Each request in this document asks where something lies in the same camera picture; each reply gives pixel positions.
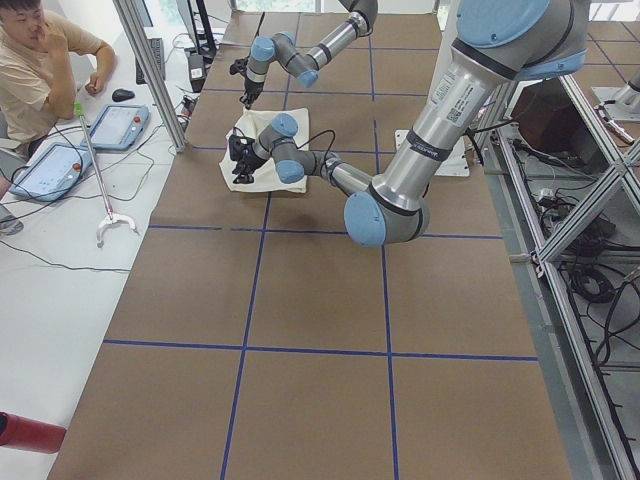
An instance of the black mouse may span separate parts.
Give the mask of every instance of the black mouse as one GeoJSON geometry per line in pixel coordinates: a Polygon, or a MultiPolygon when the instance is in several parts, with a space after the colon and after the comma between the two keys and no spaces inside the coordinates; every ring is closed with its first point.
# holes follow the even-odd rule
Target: black mouse
{"type": "Polygon", "coordinates": [[[125,90],[124,88],[118,88],[113,91],[111,94],[111,99],[114,102],[124,102],[125,100],[129,100],[130,98],[135,97],[136,94],[131,90],[125,90]]]}

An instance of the red cylinder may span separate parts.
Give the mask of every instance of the red cylinder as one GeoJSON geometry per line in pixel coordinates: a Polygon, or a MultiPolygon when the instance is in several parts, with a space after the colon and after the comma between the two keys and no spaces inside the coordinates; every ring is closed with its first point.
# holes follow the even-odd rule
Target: red cylinder
{"type": "Polygon", "coordinates": [[[67,429],[0,412],[0,446],[30,452],[55,453],[60,450],[67,429]]]}

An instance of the man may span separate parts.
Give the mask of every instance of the man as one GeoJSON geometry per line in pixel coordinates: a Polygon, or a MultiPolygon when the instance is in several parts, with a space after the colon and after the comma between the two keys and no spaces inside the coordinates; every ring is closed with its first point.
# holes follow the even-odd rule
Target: man
{"type": "MultiPolygon", "coordinates": [[[[85,89],[100,93],[115,67],[107,43],[43,10],[41,0],[0,0],[0,110],[25,158],[58,119],[73,117],[76,83],[69,52],[95,55],[97,68],[85,89]]],[[[0,176],[0,199],[9,186],[0,176]]]]}

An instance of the beige shirt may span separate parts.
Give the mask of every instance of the beige shirt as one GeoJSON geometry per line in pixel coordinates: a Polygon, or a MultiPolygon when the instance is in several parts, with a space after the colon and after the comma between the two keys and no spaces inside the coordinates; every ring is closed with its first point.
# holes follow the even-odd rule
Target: beige shirt
{"type": "MultiPolygon", "coordinates": [[[[100,47],[99,38],[69,20],[49,11],[44,15],[64,32],[70,52],[93,54],[100,47]]],[[[0,25],[0,110],[7,120],[9,137],[23,146],[48,134],[58,120],[42,110],[52,81],[49,55],[19,44],[0,25]]]]}

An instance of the white cloth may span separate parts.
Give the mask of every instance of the white cloth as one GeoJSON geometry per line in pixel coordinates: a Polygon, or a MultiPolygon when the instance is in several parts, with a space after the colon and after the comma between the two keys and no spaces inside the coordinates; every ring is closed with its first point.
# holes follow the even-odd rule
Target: white cloth
{"type": "MultiPolygon", "coordinates": [[[[291,115],[296,122],[298,122],[298,133],[293,139],[296,145],[302,145],[309,140],[309,111],[306,108],[300,108],[298,110],[288,110],[282,112],[264,111],[259,112],[255,110],[244,110],[242,116],[236,122],[236,127],[239,128],[244,135],[251,138],[258,138],[260,132],[264,130],[271,120],[275,118],[279,113],[287,113],[291,115]]],[[[233,130],[227,134],[227,139],[233,133],[233,130]]],[[[304,146],[301,150],[307,150],[308,146],[304,146]]],[[[236,162],[231,160],[229,154],[229,147],[224,158],[220,162],[220,170],[222,170],[222,176],[224,181],[231,191],[237,192],[273,192],[276,190],[287,190],[294,193],[305,193],[307,191],[307,177],[303,177],[295,183],[282,183],[278,174],[276,173],[276,166],[272,158],[270,158],[262,167],[260,167],[253,174],[254,182],[249,184],[235,184],[233,180],[236,175],[233,174],[233,169],[236,168],[236,162]]]]}

